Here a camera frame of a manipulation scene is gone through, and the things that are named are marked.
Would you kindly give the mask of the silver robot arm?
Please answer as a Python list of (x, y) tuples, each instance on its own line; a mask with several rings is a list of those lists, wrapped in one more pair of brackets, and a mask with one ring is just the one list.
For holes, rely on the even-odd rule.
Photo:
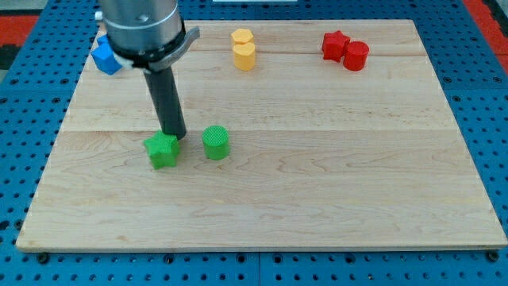
[(99, 0), (100, 20), (124, 65), (159, 72), (170, 68), (200, 37), (187, 29), (176, 0)]

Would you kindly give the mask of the blue block behind arm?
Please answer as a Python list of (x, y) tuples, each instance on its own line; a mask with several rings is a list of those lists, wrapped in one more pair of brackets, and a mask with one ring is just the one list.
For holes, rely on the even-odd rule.
[(105, 34), (105, 35), (98, 37), (96, 41), (97, 41), (98, 46), (107, 44), (108, 43), (107, 35)]

